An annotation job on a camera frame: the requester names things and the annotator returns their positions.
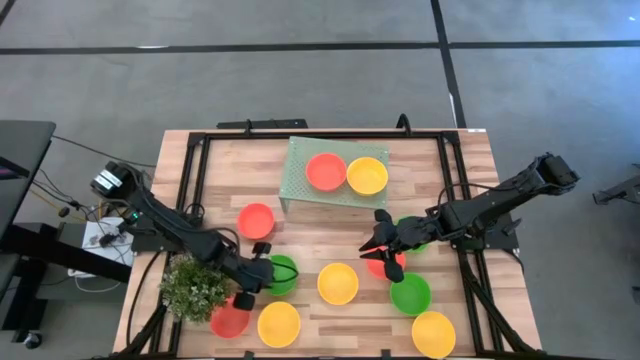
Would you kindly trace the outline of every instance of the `power cable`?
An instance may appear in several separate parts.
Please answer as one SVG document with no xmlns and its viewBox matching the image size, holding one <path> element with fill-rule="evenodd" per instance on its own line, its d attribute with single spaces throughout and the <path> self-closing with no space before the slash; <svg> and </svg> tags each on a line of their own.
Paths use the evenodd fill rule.
<svg viewBox="0 0 640 360">
<path fill-rule="evenodd" d="M 66 199 L 62 199 L 62 198 L 60 198 L 60 196 L 58 196 L 58 195 L 54 194 L 52 191 L 49 191 L 49 189 L 47 189 L 46 187 L 42 186 L 42 185 L 40 184 L 40 182 L 36 182 L 36 181 L 34 181 L 34 182 L 33 182 L 33 185 L 35 185 L 35 186 L 39 187 L 39 188 L 40 188 L 40 190 L 42 190 L 42 191 L 46 192 L 46 193 L 47 193 L 47 195 L 51 196 L 52 198 L 54 198 L 54 199 L 56 199 L 56 200 L 58 200 L 58 201 L 60 201 L 60 202 L 63 202 L 63 203 L 65 203 L 65 204 L 69 205 L 69 206 L 73 206 L 74 208 L 82 207 L 82 204 L 80 204 L 79 202 L 77 202 L 77 201 L 75 201 L 75 200 L 66 200 Z"/>
<path fill-rule="evenodd" d="M 62 280 L 60 280 L 60 281 L 55 281 L 55 282 L 52 282 L 52 283 L 40 284 L 40 285 L 38 285 L 38 286 L 54 286 L 54 285 L 62 284 L 63 282 L 65 282 L 65 281 L 67 281 L 67 280 L 71 280 L 71 277 L 66 277 L 66 278 L 64 278 L 64 279 L 62 279 Z M 10 288 L 8 288 L 8 289 L 7 289 L 7 291 L 6 291 L 6 292 L 9 292 L 9 291 L 11 291 L 11 290 L 15 290 L 15 289 L 20 288 L 20 287 L 26 287 L 26 286 L 20 286 L 20 285 L 18 285 L 18 286 L 10 287 Z"/>
<path fill-rule="evenodd" d="M 140 282 L 138 283 L 138 288 L 136 289 L 136 293 L 133 296 L 133 301 L 131 302 L 131 309 L 129 309 L 129 319 L 127 320 L 127 334 L 126 334 L 127 346 L 131 345 L 131 322 L 133 321 L 133 310 L 136 307 L 136 302 L 138 301 L 138 296 L 140 295 L 142 284 L 144 283 L 144 280 L 147 278 L 147 274 L 151 269 L 151 265 L 153 265 L 153 263 L 156 261 L 158 256 L 160 256 L 160 252 L 155 253 L 151 258 L 151 260 L 149 261 L 149 263 L 147 264 L 147 267 L 144 268 L 144 271 L 142 272 L 142 277 L 140 278 Z"/>
<path fill-rule="evenodd" d="M 142 166 L 142 167 L 149 167 L 149 168 L 155 168 L 156 167 L 155 165 L 143 164 L 143 163 L 139 163 L 139 162 L 135 162 L 135 161 L 125 160 L 125 159 L 119 158 L 117 156 L 109 155 L 109 154 L 107 154 L 107 153 L 105 153 L 103 151 L 96 150 L 96 149 L 91 148 L 91 147 L 89 147 L 87 145 L 83 145 L 83 144 L 80 144 L 79 142 L 76 142 L 76 141 L 73 141 L 73 140 L 69 140 L 69 139 L 65 139 L 65 138 L 57 136 L 57 135 L 53 135 L 52 138 L 67 142 L 69 144 L 72 144 L 72 145 L 75 145 L 75 146 L 78 146 L 78 147 L 81 147 L 81 148 L 83 148 L 85 150 L 89 150 L 89 151 L 91 151 L 93 153 L 100 154 L 102 156 L 106 156 L 106 157 L 108 157 L 110 159 L 113 159 L 113 160 L 118 160 L 118 161 L 125 162 L 127 164 L 136 165 L 136 166 Z"/>
<path fill-rule="evenodd" d="M 53 203 L 53 201 L 50 201 L 49 199 L 45 198 L 44 196 L 38 194 L 37 192 L 29 189 L 29 192 L 32 193 L 34 196 L 38 197 L 40 200 L 44 201 L 45 203 L 49 204 L 51 207 L 53 207 L 54 209 L 58 210 L 58 213 L 60 213 L 60 211 L 62 210 L 61 207 L 57 206 L 56 204 Z M 75 216 L 75 215 L 70 215 L 72 218 L 82 221 L 82 222 L 86 222 L 85 219 Z"/>
<path fill-rule="evenodd" d="M 37 181 L 36 179 L 33 180 L 34 182 L 37 182 L 43 186 L 47 186 L 49 189 L 51 189 L 51 191 L 55 192 L 56 194 L 59 194 L 60 196 L 64 196 L 65 198 L 69 198 L 70 200 L 73 200 L 73 197 L 65 194 L 64 191 L 60 190 L 60 188 L 56 186 L 56 184 L 51 180 L 51 178 L 49 178 L 49 175 L 47 174 L 46 171 L 42 169 L 38 169 L 38 171 L 41 172 L 42 175 L 44 175 L 44 178 L 47 180 L 49 184 L 45 184 L 41 181 Z"/>
</svg>

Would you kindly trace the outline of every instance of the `yellow bowl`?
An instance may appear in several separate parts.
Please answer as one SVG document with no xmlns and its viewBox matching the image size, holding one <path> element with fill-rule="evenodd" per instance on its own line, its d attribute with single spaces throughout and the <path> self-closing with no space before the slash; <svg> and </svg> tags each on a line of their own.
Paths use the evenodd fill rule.
<svg viewBox="0 0 640 360">
<path fill-rule="evenodd" d="M 362 196 L 379 193 L 387 186 L 388 181 L 389 173 L 384 164 L 371 157 L 357 158 L 347 168 L 349 186 Z"/>
<path fill-rule="evenodd" d="M 296 308 L 284 301 L 267 305 L 258 318 L 258 335 L 273 348 L 291 345 L 300 332 L 300 315 Z"/>
<path fill-rule="evenodd" d="M 411 337 L 422 355 L 433 359 L 449 356 L 456 345 L 453 324 L 435 311 L 424 312 L 413 321 Z"/>
<path fill-rule="evenodd" d="M 342 263 L 329 264 L 318 275 L 318 292 L 331 305 L 344 305 L 358 293 L 358 275 Z"/>
</svg>

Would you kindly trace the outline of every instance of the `red bowl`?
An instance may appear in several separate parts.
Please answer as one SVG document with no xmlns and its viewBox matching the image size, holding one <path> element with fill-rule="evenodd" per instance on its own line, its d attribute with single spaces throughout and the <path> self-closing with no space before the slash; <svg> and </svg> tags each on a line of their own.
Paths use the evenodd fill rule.
<svg viewBox="0 0 640 360">
<path fill-rule="evenodd" d="M 373 249 L 373 251 L 377 249 L 384 250 L 386 248 L 386 246 L 380 246 Z M 369 269 L 369 272 L 371 272 L 373 276 L 377 277 L 378 279 L 387 279 L 387 277 L 384 275 L 384 263 L 381 260 L 366 260 L 367 269 Z M 407 257 L 404 255 L 404 253 L 396 254 L 396 261 L 398 262 L 398 264 L 400 264 L 400 266 L 402 266 L 402 270 L 404 270 L 405 266 L 407 265 Z"/>
<path fill-rule="evenodd" d="M 249 204 L 238 215 L 238 231 L 247 239 L 257 240 L 269 235 L 275 218 L 271 208 L 265 204 Z"/>
<path fill-rule="evenodd" d="M 234 297 L 228 298 L 224 307 L 211 313 L 211 331 L 224 339 L 238 337 L 249 327 L 251 312 L 234 308 Z"/>
<path fill-rule="evenodd" d="M 306 174 L 314 188 L 333 191 L 347 178 L 347 164 L 336 154 L 318 154 L 307 163 Z"/>
</svg>

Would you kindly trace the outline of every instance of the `green bowl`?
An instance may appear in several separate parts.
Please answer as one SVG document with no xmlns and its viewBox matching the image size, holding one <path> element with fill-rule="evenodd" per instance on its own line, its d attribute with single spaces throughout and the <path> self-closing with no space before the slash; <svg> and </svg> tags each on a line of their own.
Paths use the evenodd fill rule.
<svg viewBox="0 0 640 360">
<path fill-rule="evenodd" d="M 294 269 L 298 269 L 296 267 L 296 263 L 293 262 L 293 259 L 291 259 L 288 256 L 285 255 L 272 255 L 271 256 L 271 262 L 274 264 L 282 264 L 282 265 L 287 265 L 287 266 L 291 266 Z M 292 277 L 293 275 L 295 275 L 295 273 L 293 271 L 291 271 L 290 269 L 281 267 L 281 266 L 277 266 L 274 265 L 273 266 L 273 279 L 274 281 L 278 281 L 278 280 L 285 280 L 288 279 L 290 277 Z M 295 289 L 296 284 L 298 282 L 298 279 L 295 278 L 293 280 L 284 282 L 284 283 L 272 283 L 271 284 L 271 295 L 273 296 L 284 296 L 287 295 L 288 293 L 290 293 L 293 289 Z"/>
<path fill-rule="evenodd" d="M 422 314 L 431 304 L 429 284 L 418 274 L 405 273 L 404 280 L 392 283 L 389 292 L 393 305 L 409 316 Z"/>
<path fill-rule="evenodd" d="M 409 216 L 403 216 L 400 219 L 396 220 L 393 222 L 393 225 L 398 226 L 398 223 L 400 222 L 400 220 L 404 219 L 404 218 L 408 218 Z M 423 252 L 427 246 L 429 244 L 424 244 L 424 245 L 420 245 L 420 247 L 418 247 L 417 249 L 411 249 L 411 250 L 407 250 L 406 252 L 409 254 L 420 254 L 421 252 Z"/>
</svg>

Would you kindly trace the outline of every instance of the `black metal frame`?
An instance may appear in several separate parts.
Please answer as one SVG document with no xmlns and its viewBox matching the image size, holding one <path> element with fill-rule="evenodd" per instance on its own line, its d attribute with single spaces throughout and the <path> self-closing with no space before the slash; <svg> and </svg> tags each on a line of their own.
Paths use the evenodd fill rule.
<svg viewBox="0 0 640 360">
<path fill-rule="evenodd" d="M 54 239 L 58 234 L 49 226 L 41 229 L 43 237 Z M 38 330 L 47 307 L 47 300 L 36 294 L 47 271 L 48 263 L 36 258 L 20 256 L 13 276 L 20 277 L 19 285 L 9 305 L 0 330 L 14 331 L 12 342 L 23 342 L 30 331 Z"/>
<path fill-rule="evenodd" d="M 467 181 L 466 169 L 464 166 L 464 160 L 462 156 L 462 148 L 460 146 L 459 135 L 457 131 L 425 131 L 425 130 L 413 130 L 407 119 L 406 115 L 402 114 L 394 130 L 386 131 L 300 131 L 300 130 L 268 130 L 268 131 L 252 131 L 251 123 L 247 122 L 247 127 L 244 131 L 230 131 L 230 132 L 216 132 L 216 133 L 201 133 L 193 132 L 189 135 L 187 141 L 187 151 L 185 153 L 185 161 L 182 169 L 182 177 L 180 179 L 180 186 L 178 189 L 178 198 L 176 200 L 176 209 L 183 210 L 186 203 L 187 188 L 190 180 L 190 174 L 193 167 L 193 160 L 195 157 L 195 149 L 197 146 L 201 146 L 201 153 L 199 157 L 198 169 L 196 172 L 196 182 L 193 190 L 193 202 L 198 203 L 202 200 L 204 190 L 204 179 L 207 171 L 207 162 L 209 159 L 209 149 L 211 142 L 214 140 L 237 140 L 237 139 L 288 139 L 290 136 L 305 136 L 322 139 L 434 139 L 437 142 L 438 153 L 440 163 L 442 165 L 442 175 L 445 186 L 448 187 L 447 196 L 449 199 L 455 199 L 455 192 L 451 185 L 453 184 L 453 178 L 451 174 L 451 168 L 449 166 L 449 158 L 447 154 L 447 144 L 453 148 L 454 159 L 456 168 L 458 169 L 458 176 L 461 182 Z M 462 188 L 463 198 L 471 198 L 471 193 L 468 187 Z M 463 256 L 467 256 L 467 252 L 461 248 L 457 249 L 459 260 L 462 261 Z M 473 252 L 473 256 L 476 257 L 476 264 L 481 279 L 481 286 L 483 290 L 491 297 L 491 285 L 489 283 L 489 276 L 486 267 L 486 261 L 482 250 L 476 250 Z M 471 288 L 463 281 L 465 300 L 469 311 L 469 320 L 471 326 L 472 337 L 474 341 L 474 348 L 476 354 L 482 354 L 484 344 L 482 342 L 482 331 L 480 329 L 480 322 L 478 318 L 478 312 Z M 169 343 L 169 353 L 177 354 L 178 345 L 180 340 L 181 322 L 174 322 Z M 159 338 L 159 331 L 152 337 Z M 494 350 L 498 352 L 503 351 L 502 340 L 498 329 L 495 324 L 491 322 L 491 336 L 494 344 Z M 151 342 L 152 346 L 150 352 L 158 351 L 158 341 Z"/>
<path fill-rule="evenodd" d="M 125 284 L 129 282 L 131 267 L 60 242 L 48 235 L 51 232 L 55 236 L 58 235 L 58 230 L 46 224 L 41 225 L 40 232 L 29 230 L 19 224 L 9 225 L 2 238 L 2 250 Z"/>
</svg>

